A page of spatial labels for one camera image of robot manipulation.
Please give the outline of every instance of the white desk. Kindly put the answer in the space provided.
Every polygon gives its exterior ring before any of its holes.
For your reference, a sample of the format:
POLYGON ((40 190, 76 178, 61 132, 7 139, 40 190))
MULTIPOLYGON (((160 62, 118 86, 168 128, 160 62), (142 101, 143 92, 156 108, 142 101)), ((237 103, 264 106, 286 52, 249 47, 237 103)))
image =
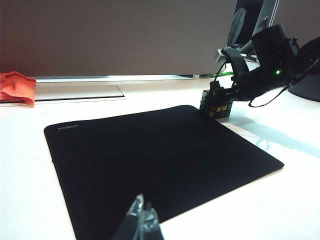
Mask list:
MULTIPOLYGON (((177 105, 199 107, 208 87, 208 80, 172 80, 121 85, 124 99, 1 105, 1 240, 75 239, 46 126, 177 105)), ((289 92, 261 108, 235 102, 230 117, 219 122, 285 167, 164 222, 165 239, 319 240, 319 119, 320 103, 289 92)))

